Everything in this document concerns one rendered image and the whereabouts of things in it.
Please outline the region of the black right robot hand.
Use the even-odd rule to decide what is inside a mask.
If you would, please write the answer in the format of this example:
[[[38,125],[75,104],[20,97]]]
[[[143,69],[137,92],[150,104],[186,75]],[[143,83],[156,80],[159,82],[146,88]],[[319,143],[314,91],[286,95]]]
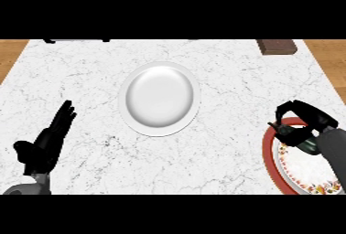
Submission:
[[[289,127],[282,123],[280,119],[286,112],[292,112],[299,120],[305,123],[301,128]],[[322,133],[326,127],[336,128],[338,121],[316,107],[294,100],[286,101],[274,109],[274,123],[268,122],[274,129],[274,138],[286,146],[297,146],[311,137],[311,131]]]

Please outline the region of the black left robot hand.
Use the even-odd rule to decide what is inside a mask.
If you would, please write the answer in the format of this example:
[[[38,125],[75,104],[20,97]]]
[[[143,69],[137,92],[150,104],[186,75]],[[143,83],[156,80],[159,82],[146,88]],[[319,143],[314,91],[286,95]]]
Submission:
[[[39,132],[33,143],[17,141],[13,149],[17,161],[23,164],[23,175],[48,174],[54,169],[61,150],[63,139],[69,132],[70,123],[76,113],[70,101],[64,100],[51,121],[51,124]]]

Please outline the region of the dark green eggplant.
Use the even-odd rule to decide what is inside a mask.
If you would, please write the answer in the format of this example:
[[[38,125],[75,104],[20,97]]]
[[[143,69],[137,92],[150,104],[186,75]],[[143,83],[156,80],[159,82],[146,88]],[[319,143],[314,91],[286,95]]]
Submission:
[[[316,137],[313,136],[311,129],[307,126],[295,128],[286,124],[270,122],[268,125],[274,129],[274,138],[283,145],[297,147],[310,155],[317,155],[320,153],[316,144]]]

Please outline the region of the red rimmed floral plate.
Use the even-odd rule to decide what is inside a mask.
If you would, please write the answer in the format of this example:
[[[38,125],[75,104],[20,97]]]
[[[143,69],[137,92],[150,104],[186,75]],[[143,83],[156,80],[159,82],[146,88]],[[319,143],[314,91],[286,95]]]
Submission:
[[[268,127],[261,138],[261,158],[274,186],[285,195],[344,195],[322,155],[310,155],[282,144]]]

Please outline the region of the white oval plate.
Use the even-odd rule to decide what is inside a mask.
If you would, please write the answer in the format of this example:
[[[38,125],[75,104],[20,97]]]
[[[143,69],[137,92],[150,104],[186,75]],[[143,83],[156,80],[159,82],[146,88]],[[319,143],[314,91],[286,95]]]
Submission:
[[[128,127],[149,137],[177,133],[196,117],[200,90],[187,68],[166,61],[140,66],[118,90],[118,112]]]

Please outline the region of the brown block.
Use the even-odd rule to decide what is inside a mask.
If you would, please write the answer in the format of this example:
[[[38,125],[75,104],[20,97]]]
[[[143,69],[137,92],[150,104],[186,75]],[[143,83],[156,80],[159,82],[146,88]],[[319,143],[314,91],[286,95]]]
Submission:
[[[291,39],[258,39],[257,43],[263,55],[292,55],[297,51]]]

